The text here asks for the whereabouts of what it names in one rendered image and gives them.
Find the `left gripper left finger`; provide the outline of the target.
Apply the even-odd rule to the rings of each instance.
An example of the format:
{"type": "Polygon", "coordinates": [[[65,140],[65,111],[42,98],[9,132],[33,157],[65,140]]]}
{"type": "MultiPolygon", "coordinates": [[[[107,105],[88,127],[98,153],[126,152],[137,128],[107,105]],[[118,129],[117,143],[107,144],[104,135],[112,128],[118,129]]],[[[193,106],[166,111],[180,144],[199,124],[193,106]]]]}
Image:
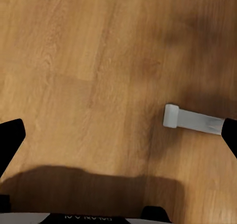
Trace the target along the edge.
{"type": "Polygon", "coordinates": [[[21,118],[0,124],[0,178],[26,137],[21,118]]]}

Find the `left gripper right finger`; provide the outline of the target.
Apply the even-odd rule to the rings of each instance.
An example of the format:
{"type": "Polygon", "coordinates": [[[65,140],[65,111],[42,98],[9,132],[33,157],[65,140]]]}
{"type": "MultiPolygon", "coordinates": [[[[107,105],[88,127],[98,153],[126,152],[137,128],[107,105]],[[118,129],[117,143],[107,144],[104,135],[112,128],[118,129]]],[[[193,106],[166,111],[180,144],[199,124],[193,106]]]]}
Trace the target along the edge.
{"type": "Polygon", "coordinates": [[[237,120],[226,118],[221,135],[237,158],[237,120]]]}

